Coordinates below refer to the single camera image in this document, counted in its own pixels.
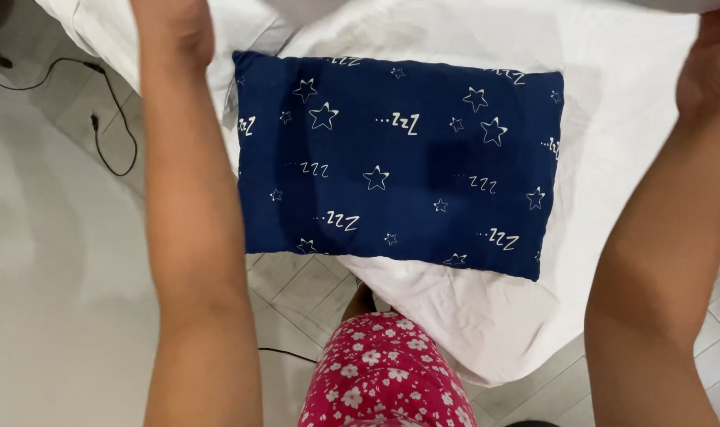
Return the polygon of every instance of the person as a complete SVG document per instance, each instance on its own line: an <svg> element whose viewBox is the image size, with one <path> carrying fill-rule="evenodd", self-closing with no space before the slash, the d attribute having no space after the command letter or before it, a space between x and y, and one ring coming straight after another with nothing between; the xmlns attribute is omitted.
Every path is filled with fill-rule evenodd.
<svg viewBox="0 0 720 427"><path fill-rule="evenodd" d="M205 81L210 11L206 0L132 4L146 234L161 312L145 424L259 426L244 227ZM585 342L598 427L718 425L693 343L720 261L720 11L702 15L677 105L678 121L621 213L589 296ZM357 307L370 306L365 288L356 298L368 303ZM299 425L475 425L431 338L396 313L362 312L350 313L327 344Z"/></svg>

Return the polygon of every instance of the pillow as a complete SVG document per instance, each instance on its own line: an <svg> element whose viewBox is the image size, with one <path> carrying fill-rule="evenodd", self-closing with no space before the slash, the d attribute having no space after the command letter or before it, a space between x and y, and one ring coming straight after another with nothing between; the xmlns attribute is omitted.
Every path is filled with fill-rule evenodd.
<svg viewBox="0 0 720 427"><path fill-rule="evenodd" d="M561 73L234 53L247 252L539 278Z"/></svg>

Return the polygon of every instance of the pink shorts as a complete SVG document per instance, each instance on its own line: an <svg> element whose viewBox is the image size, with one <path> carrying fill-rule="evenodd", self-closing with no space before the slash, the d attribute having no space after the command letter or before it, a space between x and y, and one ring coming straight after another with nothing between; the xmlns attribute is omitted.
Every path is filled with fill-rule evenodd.
<svg viewBox="0 0 720 427"><path fill-rule="evenodd" d="M460 379L418 325L394 312L339 325L298 427L476 427Z"/></svg>

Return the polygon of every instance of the star print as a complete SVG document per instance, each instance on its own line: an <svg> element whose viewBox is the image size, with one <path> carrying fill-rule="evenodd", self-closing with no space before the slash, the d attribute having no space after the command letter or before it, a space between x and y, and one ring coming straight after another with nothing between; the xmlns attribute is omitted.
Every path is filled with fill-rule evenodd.
<svg viewBox="0 0 720 427"><path fill-rule="evenodd" d="M317 95L317 91L313 89L312 85L315 83L315 79L312 78L308 81L301 80L299 81L299 89L292 92L297 96L302 97L302 103L306 104L308 103L308 100L310 99L311 95Z"/></svg>
<svg viewBox="0 0 720 427"><path fill-rule="evenodd" d="M315 121L313 121L313 129L325 126L329 131L333 130L333 123L331 123L331 119L336 117L337 114L339 114L339 111L332 110L331 107L328 106L328 102L323 104L323 108L320 110L310 110L310 115L312 115L315 119Z"/></svg>
<svg viewBox="0 0 720 427"><path fill-rule="evenodd" d="M437 208L435 212L439 212L440 210L442 212L447 212L447 206L449 203L444 203L442 199L439 199L439 203L434 203L434 206Z"/></svg>
<svg viewBox="0 0 720 427"><path fill-rule="evenodd" d="M374 169L373 172L364 173L362 175L368 180L368 190L375 189L376 187L382 190L387 189L387 186L384 184L384 180L389 178L389 172L381 173L381 168L379 166L376 166L376 169Z"/></svg>
<svg viewBox="0 0 720 427"><path fill-rule="evenodd" d="M473 106L473 112L479 112L480 106L489 106L487 101L484 100L484 90L481 89L480 91L474 91L473 87L468 88L469 95L463 98L465 102L470 102L471 106Z"/></svg>
<svg viewBox="0 0 720 427"><path fill-rule="evenodd" d="M462 119L455 119L454 117L453 117L453 122L450 123L450 126L452 126L453 129L455 129L455 133L457 133L457 131L462 131L463 129L465 129L462 126Z"/></svg>
<svg viewBox="0 0 720 427"><path fill-rule="evenodd" d="M317 254L317 251L315 250L315 248L313 248L313 241L312 241L312 240L307 241L307 240L304 240L303 238L300 238L299 240L301 241L301 243L299 244L299 246L297 246L297 248L298 248L300 251L304 252L305 255L307 255L307 254Z"/></svg>
<svg viewBox="0 0 720 427"><path fill-rule="evenodd" d="M453 257L448 259L442 264L445 265L464 265L466 263L466 257L468 255L459 256L458 254L453 254Z"/></svg>
<svg viewBox="0 0 720 427"><path fill-rule="evenodd" d="M502 147L502 135L507 132L507 128L500 127L500 118L495 117L491 123L481 122L481 128L484 129L486 135L484 135L484 144L488 142L494 142L498 147Z"/></svg>
<svg viewBox="0 0 720 427"><path fill-rule="evenodd" d="M537 187L536 191L526 195L526 197L530 200L529 210L532 210L534 208L542 209L542 199L545 198L545 193L541 193L539 191L541 190L539 189L539 187Z"/></svg>

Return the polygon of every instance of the white star outline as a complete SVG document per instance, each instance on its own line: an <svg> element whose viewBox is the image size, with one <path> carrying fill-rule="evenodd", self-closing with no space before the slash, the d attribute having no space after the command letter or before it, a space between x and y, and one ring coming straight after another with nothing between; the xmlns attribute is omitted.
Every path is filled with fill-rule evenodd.
<svg viewBox="0 0 720 427"><path fill-rule="evenodd" d="M493 126L493 125L495 125L495 124L497 124L498 129L499 129L500 131L502 131L502 132L500 132L500 134L498 135L497 138L492 138L492 137L489 136L489 129L488 129L488 128L490 128L491 126ZM481 122L481 128L484 129L484 132L487 132L487 133L484 135L484 144L487 144L488 142L493 142L493 141L494 141L495 144L498 145L498 147L502 147L502 136L505 134L505 132L507 132L507 128L500 127L500 118L499 118L499 117L495 117L494 119L492 119L492 122L491 122L491 123L487 123L487 122L485 122L485 121L482 121L482 122Z"/></svg>
<svg viewBox="0 0 720 427"><path fill-rule="evenodd" d="M312 78L308 81L300 80L299 81L299 89L297 89L296 91L293 91L292 93L294 93L297 96L301 96L302 103L306 104L306 103L308 103L310 96L317 95L317 91L312 87L313 83L315 83L314 78ZM304 89L309 89L310 92L307 95L305 95L304 93L302 93L302 91Z"/></svg>
<svg viewBox="0 0 720 427"><path fill-rule="evenodd" d="M542 209L542 199L545 198L545 193L540 192L542 190L537 187L537 190L533 193L527 193L526 198L529 199L529 210L534 208Z"/></svg>
<svg viewBox="0 0 720 427"><path fill-rule="evenodd" d="M457 133L457 131L462 131L463 129L465 129L462 126L462 119L455 119L454 117L453 117L453 122L450 123L450 126L452 126L453 129L455 129L455 133Z"/></svg>
<svg viewBox="0 0 720 427"><path fill-rule="evenodd" d="M458 254L453 254L453 257L451 257L451 258L448 259L447 261L442 262L442 264L444 264L444 265L450 265L450 266L452 266L452 265L464 265L464 264L466 263L466 257L467 257L467 256L468 256L468 255L462 255L462 256L461 256L461 255L458 255Z"/></svg>
<svg viewBox="0 0 720 427"><path fill-rule="evenodd" d="M468 91L469 91L468 96L466 96L466 97L463 98L462 100L464 100L465 102L470 102L470 103L471 103L471 106L473 107L473 112L479 112L479 107L481 107L481 106L489 106L489 104L487 103L487 101L484 99L484 90L483 90L483 89L481 89L480 91L475 91L475 90L473 89L473 87L469 87L469 88L468 88ZM471 101L471 100L469 99L469 98L472 98L472 97L474 97L474 96L476 96L476 95L479 95L479 100L477 100L477 101L479 101L478 104L477 104L476 102L473 102L473 101Z"/></svg>
<svg viewBox="0 0 720 427"><path fill-rule="evenodd" d="M313 119L315 119L315 121L313 121L313 129L317 129L317 128L319 128L320 126L325 126L326 129L328 129L329 131L332 131L332 130L333 130L333 123L331 122L331 119L333 119L334 117L336 117L337 114L339 114L339 111L338 111L338 110L332 110L332 109L331 109L331 107L328 105L328 102L326 102L325 104L323 104L323 107L322 107L320 110L310 110L309 112L310 112L310 115L313 116ZM320 123L320 124L318 125L318 124L317 124L317 115L315 115L315 113L318 113L318 114L323 115L324 112L329 112L329 113L331 113L331 116L328 118L328 125L327 125L325 122Z"/></svg>
<svg viewBox="0 0 720 427"><path fill-rule="evenodd" d="M297 246L297 248L298 248L300 251L304 252L305 255L307 255L307 254L317 254L317 251L316 251L315 248L313 247L313 241L312 241L312 240L304 240L303 238L300 238L299 240L301 241L301 243L299 243L299 246ZM308 251L306 251L305 248L302 247L302 246L305 246L305 245L309 245L309 246L310 246L310 247L308 248Z"/></svg>
<svg viewBox="0 0 720 427"><path fill-rule="evenodd" d="M382 190L386 190L386 189L387 189L386 184L384 184L384 180L387 179L387 178L389 178L389 172L382 172L380 166L376 165L376 167L374 168L373 172L364 173L364 174L362 174L362 175L365 177L365 179L368 180L368 190L369 190L369 191L372 190L372 189L375 189L376 187L378 187L379 189L382 189ZM384 176L384 178L381 179L381 184L374 184L374 183L373 183L373 178L372 178L372 177L374 177L374 176L376 176L376 175L379 175L379 176L382 176L382 175L383 175L383 176Z"/></svg>
<svg viewBox="0 0 720 427"><path fill-rule="evenodd" d="M439 199L439 202L438 202L438 203L434 203L434 207L436 208L436 210L435 210L434 212L439 212L440 210L441 210L442 212L447 212L447 206L448 206L448 205L449 205L449 203L444 203L444 202L442 201L442 199Z"/></svg>

